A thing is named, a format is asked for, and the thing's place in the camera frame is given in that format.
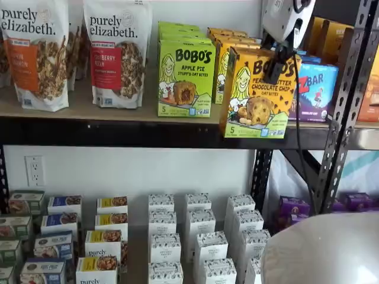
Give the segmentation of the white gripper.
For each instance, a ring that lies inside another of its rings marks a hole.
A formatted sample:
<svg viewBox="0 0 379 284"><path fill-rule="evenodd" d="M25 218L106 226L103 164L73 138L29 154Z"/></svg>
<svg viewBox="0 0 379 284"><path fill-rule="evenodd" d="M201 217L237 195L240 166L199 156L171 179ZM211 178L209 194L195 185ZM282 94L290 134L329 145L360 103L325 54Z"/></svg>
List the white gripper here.
<svg viewBox="0 0 379 284"><path fill-rule="evenodd" d="M271 37L264 37L261 49L275 50L265 72L265 83L276 85L288 59L296 50L280 47L278 41L285 41L294 32L294 41L302 41L310 22L316 1L269 0L262 18L262 27Z"/></svg>

